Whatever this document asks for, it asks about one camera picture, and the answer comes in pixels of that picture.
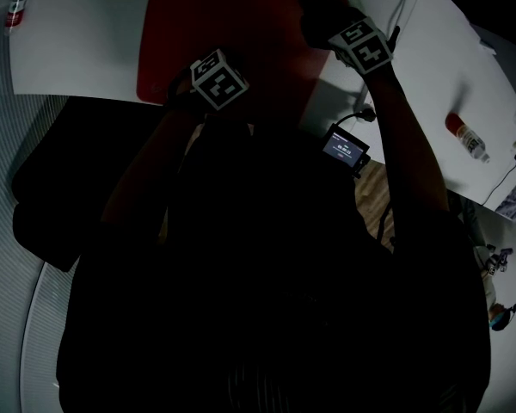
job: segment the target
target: person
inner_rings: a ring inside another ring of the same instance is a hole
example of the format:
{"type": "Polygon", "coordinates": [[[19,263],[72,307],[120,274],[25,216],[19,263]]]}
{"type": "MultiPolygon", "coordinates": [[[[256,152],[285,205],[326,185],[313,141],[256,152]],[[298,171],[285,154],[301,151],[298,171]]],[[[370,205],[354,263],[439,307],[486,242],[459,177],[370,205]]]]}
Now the person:
{"type": "MultiPolygon", "coordinates": [[[[316,9],[302,28],[322,47],[353,15],[316,9]]],[[[363,78],[394,255],[367,233],[349,167],[317,139],[273,120],[252,134],[244,118],[202,126],[180,84],[77,265],[58,353],[65,413],[477,410],[490,346],[474,256],[391,65],[363,78]],[[433,239],[447,249],[433,255],[433,239]],[[449,261],[457,272],[440,274],[449,261]]]]}
{"type": "Polygon", "coordinates": [[[505,329],[512,319],[513,312],[516,312],[516,305],[506,308],[497,302],[493,275],[489,274],[489,258],[492,256],[493,246],[489,247],[485,241],[482,227],[476,215],[476,206],[472,200],[466,199],[455,193],[449,193],[450,208],[463,222],[468,234],[470,245],[474,250],[476,264],[482,275],[483,290],[488,307],[489,327],[494,331],[505,329]]]}

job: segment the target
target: dark shirt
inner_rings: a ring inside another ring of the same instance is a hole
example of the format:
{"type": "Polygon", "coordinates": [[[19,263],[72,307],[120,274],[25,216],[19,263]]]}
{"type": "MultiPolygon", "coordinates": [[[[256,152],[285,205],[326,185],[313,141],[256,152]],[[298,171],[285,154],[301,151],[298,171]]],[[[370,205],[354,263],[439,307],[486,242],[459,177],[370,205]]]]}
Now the dark shirt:
{"type": "Polygon", "coordinates": [[[64,411],[476,410],[489,336],[462,225],[417,213],[392,255],[353,187],[314,139],[207,125],[167,243],[104,225],[81,256],[64,411]]]}

